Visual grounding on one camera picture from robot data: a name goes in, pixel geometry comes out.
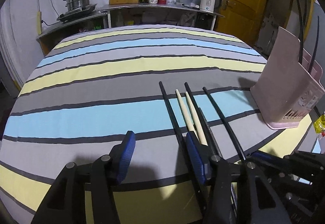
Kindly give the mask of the white electric kettle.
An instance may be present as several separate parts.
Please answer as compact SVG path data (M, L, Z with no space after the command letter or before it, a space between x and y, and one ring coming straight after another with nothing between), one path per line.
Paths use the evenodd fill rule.
M219 9L222 0L200 0L200 10L213 13L215 9Z

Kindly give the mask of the black induction cooker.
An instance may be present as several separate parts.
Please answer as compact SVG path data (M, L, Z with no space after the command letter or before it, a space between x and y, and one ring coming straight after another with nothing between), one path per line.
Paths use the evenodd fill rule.
M65 14L61 14L60 16L58 16L57 21L67 22L88 16L95 10L95 8L96 4L91 4L81 8L77 8L75 10L68 11Z

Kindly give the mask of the low wooden side shelf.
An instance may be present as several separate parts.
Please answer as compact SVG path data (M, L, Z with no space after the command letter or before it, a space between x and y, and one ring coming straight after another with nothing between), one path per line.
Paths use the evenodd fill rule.
M45 29L37 37L43 55L46 56L61 40L82 32L96 31L108 27L107 12L95 11L89 16L69 22L58 22Z

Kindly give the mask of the black chopstick beside wooden pair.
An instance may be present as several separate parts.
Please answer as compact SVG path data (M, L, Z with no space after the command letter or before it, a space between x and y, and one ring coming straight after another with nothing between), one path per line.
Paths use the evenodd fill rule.
M215 140L215 137L208 125L208 122L203 114L203 111L202 109L198 106L194 96L193 96L193 93L190 89L190 86L188 85L187 82L184 83L184 86L185 86L185 89L186 89L186 92L189 93L190 95L190 98L191 98L191 101L192 103L194 104L194 108L196 109L196 112L198 114L198 117L199 117L199 120L200 120L200 123L202 125L202 129L203 129L203 132L204 132L204 135L206 137L206 141L207 141L207 146L209 146L209 148L211 149L211 152L213 153L213 155L219 155L220 157L223 157L222 156L222 153L221 153L221 150L217 144L217 141Z

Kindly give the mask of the metal kitchen shelf table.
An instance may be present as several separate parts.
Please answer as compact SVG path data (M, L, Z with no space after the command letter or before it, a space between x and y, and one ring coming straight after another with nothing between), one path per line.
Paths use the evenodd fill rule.
M213 30L223 15L177 4L119 4L99 8L107 14L107 26L172 25Z

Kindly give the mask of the striped tablecloth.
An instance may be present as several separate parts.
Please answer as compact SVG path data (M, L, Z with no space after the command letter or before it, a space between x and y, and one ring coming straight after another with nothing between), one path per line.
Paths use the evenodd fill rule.
M133 131L131 164L114 192L121 222L198 223L202 216L161 90L186 133L175 91L190 86L231 163L238 155L212 101L246 153L320 152L309 116L279 131L263 122L249 90L265 63L236 37L187 27L125 26L65 38L34 69L5 126L4 206L17 223L30 223L67 163L92 163Z

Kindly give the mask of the pink plastic utensil holder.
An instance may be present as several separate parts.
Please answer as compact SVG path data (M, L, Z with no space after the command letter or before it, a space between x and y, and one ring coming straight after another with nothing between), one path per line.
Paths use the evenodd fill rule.
M303 50L299 62L300 41L279 27L267 63L251 94L265 124L271 129L295 128L324 96L320 83L323 69L315 61L308 71L312 56Z

